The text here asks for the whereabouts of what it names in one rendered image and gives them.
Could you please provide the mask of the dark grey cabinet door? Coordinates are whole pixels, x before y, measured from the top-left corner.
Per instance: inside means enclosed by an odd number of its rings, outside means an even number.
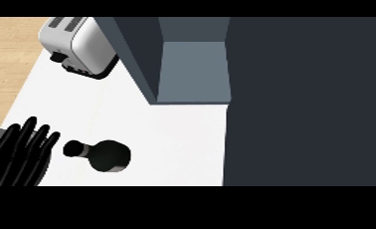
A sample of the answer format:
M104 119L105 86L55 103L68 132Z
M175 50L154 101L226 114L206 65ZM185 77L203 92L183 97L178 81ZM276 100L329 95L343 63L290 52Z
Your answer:
M376 18L232 19L228 185L376 185Z

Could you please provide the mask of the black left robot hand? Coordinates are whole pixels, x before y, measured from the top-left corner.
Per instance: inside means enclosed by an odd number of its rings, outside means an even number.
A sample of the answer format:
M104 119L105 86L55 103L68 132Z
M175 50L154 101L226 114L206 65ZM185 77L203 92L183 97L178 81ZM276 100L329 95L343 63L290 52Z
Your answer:
M24 124L0 128L0 186L38 186L42 182L61 134L49 133L48 124L36 126L32 116Z

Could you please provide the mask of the silver toaster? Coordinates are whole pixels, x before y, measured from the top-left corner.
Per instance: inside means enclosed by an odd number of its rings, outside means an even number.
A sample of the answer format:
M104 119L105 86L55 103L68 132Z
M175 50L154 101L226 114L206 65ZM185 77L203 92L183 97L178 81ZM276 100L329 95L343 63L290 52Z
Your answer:
M120 57L94 17L52 17L39 40L68 72L98 80L108 76Z

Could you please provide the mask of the grey open cabinet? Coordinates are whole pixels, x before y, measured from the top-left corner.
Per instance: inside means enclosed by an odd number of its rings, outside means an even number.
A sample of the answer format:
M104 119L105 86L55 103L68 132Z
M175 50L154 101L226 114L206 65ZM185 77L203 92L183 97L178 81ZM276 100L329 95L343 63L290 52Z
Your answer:
M226 105L226 17L96 19L153 105Z

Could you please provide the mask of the dark wine bottle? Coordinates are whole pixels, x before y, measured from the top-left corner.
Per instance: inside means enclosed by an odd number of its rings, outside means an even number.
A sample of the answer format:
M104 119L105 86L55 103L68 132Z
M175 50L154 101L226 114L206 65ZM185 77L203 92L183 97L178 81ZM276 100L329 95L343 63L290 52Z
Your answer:
M64 154L88 158L92 167L101 172L120 172L132 162L130 148L114 140L104 140L96 145L71 140L64 146Z

